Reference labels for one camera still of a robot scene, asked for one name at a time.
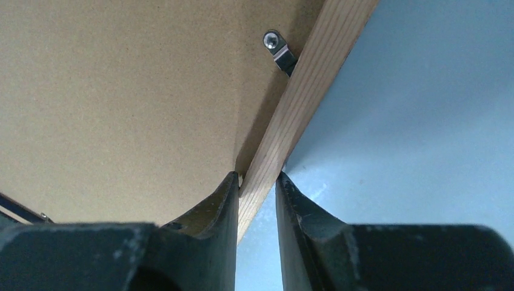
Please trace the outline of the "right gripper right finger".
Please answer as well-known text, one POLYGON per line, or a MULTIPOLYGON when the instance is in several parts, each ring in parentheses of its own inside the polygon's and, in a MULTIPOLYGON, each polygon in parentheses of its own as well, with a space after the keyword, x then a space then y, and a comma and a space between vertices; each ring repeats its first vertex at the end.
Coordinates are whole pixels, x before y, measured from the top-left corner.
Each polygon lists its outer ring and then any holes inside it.
POLYGON ((513 250, 470 224, 347 224, 280 173, 284 290, 512 290, 513 250))

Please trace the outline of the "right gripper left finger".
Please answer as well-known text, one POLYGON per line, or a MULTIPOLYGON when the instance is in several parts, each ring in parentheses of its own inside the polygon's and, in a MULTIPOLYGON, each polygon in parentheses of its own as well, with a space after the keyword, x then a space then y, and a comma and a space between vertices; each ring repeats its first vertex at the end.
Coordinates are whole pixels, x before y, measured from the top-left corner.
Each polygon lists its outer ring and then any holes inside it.
POLYGON ((238 174, 163 226, 13 224, 1 229, 2 290, 233 290, 238 174))

